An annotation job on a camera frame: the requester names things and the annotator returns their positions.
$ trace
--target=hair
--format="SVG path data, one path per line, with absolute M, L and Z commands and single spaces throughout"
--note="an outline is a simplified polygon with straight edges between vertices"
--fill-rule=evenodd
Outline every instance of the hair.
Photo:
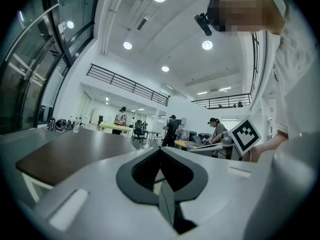
M 207 17 L 210 24 L 216 31 L 226 32 L 226 22 L 220 19 L 220 0 L 210 0 L 207 8 Z

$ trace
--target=neck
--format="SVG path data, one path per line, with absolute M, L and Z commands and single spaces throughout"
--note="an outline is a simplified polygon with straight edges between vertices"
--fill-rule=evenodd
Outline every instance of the neck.
M 265 30 L 272 34 L 279 35 L 285 25 L 285 20 L 277 5 L 273 0 L 264 0 L 263 6 L 266 8 Z

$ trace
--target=gray shirt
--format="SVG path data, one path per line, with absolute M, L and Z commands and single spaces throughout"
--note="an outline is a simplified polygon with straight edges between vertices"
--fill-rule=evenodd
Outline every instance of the gray shirt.
M 212 135 L 212 139 L 217 137 L 218 134 L 221 134 L 223 132 L 227 132 L 228 130 L 225 128 L 225 126 L 222 123 L 218 123 L 215 127 L 214 133 Z

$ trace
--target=person wearing black cap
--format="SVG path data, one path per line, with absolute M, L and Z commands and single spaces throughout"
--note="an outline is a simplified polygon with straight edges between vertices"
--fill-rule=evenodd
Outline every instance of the person wearing black cap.
M 210 118 L 210 122 L 208 122 L 208 125 L 210 125 L 210 127 L 215 127 L 215 130 L 212 137 L 204 141 L 205 144 L 214 144 L 219 142 L 221 140 L 221 134 L 228 131 L 226 127 L 222 123 L 220 123 L 220 120 L 214 117 Z
M 173 114 L 170 117 L 170 121 L 167 126 L 164 128 L 167 132 L 163 139 L 162 147 L 174 147 L 175 139 L 177 137 L 176 130 L 178 129 L 178 124 L 176 123 L 176 116 Z

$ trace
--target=black shirt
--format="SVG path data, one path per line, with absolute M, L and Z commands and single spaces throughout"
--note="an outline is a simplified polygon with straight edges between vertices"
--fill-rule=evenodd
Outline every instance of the black shirt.
M 167 131 L 167 135 L 174 135 L 176 134 L 176 130 L 178 129 L 178 124 L 176 123 L 176 121 L 170 121 L 167 124 L 167 127 L 169 127 L 168 131 Z

